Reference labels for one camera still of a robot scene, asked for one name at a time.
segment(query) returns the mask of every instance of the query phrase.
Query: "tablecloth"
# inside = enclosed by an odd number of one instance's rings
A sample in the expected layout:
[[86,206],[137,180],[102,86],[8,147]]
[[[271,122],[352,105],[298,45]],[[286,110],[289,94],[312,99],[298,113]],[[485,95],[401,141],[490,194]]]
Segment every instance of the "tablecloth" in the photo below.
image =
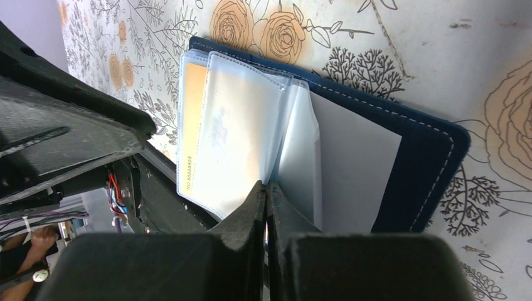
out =
[[59,0],[69,72],[149,113],[176,160],[179,55],[198,35],[463,125],[430,221],[478,300],[532,300],[527,0]]

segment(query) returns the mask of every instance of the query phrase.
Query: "blue leather wallet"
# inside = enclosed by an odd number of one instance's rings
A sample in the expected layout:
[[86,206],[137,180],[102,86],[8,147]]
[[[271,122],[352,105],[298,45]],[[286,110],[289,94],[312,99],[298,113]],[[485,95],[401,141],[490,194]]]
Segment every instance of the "blue leather wallet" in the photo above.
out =
[[305,80],[312,92],[402,136],[371,232],[421,232],[425,229],[469,148],[471,140],[464,128],[298,67],[214,41],[192,37],[190,48],[217,51],[251,65],[282,71]]

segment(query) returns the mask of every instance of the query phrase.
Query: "orange rose print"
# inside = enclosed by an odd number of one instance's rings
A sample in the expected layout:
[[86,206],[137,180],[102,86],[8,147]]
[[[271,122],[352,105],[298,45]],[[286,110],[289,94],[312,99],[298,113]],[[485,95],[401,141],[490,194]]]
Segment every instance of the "orange rose print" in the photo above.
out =
[[244,0],[221,0],[211,18],[211,38],[240,49],[247,49],[253,40],[253,16]]
[[59,5],[59,17],[61,19],[61,27],[63,27],[68,21],[67,5],[63,2]]
[[131,67],[131,61],[126,58],[122,63],[122,76],[128,86],[133,85],[133,67]]
[[261,56],[294,64],[301,54],[305,31],[293,13],[273,13],[253,27],[253,41]]
[[120,90],[122,88],[122,70],[118,57],[114,53],[109,56],[109,74],[115,88]]
[[532,61],[508,73],[487,98],[485,109],[491,169],[532,189]]
[[125,40],[127,39],[127,30],[125,28],[125,23],[123,21],[120,21],[119,30],[118,30],[118,37],[120,38],[120,43],[124,44]]

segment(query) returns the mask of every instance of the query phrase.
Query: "person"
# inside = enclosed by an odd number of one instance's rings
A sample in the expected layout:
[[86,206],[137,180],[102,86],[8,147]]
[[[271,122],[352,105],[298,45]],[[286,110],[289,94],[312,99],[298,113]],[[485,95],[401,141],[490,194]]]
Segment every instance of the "person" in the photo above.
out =
[[[11,237],[4,243],[0,253],[1,279],[29,270],[35,263],[58,251],[55,242],[59,236],[52,226],[33,231],[31,239],[23,244],[26,234]],[[41,284],[33,280],[20,283],[4,291],[1,300],[35,300]]]

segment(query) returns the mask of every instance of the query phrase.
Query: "human hand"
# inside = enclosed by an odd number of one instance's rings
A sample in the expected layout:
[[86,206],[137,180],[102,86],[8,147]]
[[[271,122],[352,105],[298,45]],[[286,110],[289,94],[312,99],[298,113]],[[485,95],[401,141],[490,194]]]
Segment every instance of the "human hand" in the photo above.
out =
[[46,226],[32,232],[31,246],[46,253],[58,238],[55,230],[51,226]]

